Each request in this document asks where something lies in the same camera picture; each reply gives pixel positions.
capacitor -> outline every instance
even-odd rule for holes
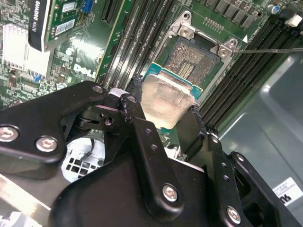
[[[71,48],[71,47],[69,47],[69,48],[67,48],[67,49],[65,50],[65,54],[66,54],[67,56],[72,56],[72,55],[74,54],[74,52],[75,52],[75,50],[74,50],[73,48]]]
[[[280,7],[270,4],[269,6],[267,6],[267,12],[273,15],[277,14],[280,12]]]

sticker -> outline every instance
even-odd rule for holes
[[[59,26],[56,28],[56,33],[55,33],[55,35],[61,34],[62,32],[65,32],[65,31],[67,31],[68,29],[71,29],[72,27],[74,27],[74,24],[75,24],[75,19],[74,19],[74,20],[70,20],[70,21],[68,21],[68,22],[65,22],[65,23],[59,25]]]
[[[291,177],[287,178],[284,182],[279,184],[276,188],[273,189],[273,191],[285,206],[291,204],[293,201],[296,201],[301,196],[303,196],[302,190]]]
[[[75,9],[76,2],[70,2],[63,5],[62,13]]]

motherboard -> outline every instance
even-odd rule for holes
[[[154,121],[163,111],[156,104],[173,111],[186,96],[184,111],[198,105],[216,131],[286,57],[236,51],[298,47],[302,7],[292,0],[0,0],[0,108],[85,80],[127,89],[139,76],[143,84],[165,81],[163,91],[173,87],[143,100]],[[150,74],[151,66],[159,72]],[[154,89],[143,86],[143,97]],[[167,146],[174,134],[160,130]]]

blue connector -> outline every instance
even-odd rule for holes
[[[93,7],[93,0],[85,0],[84,6],[83,6],[83,13],[90,13],[91,8]]]
[[[41,80],[42,75],[35,73],[34,82],[38,83]]]

gray metal panel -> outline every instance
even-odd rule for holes
[[[224,151],[242,153],[271,188],[292,177],[303,190],[302,61],[289,56],[220,134]],[[303,197],[287,207],[303,225]]]

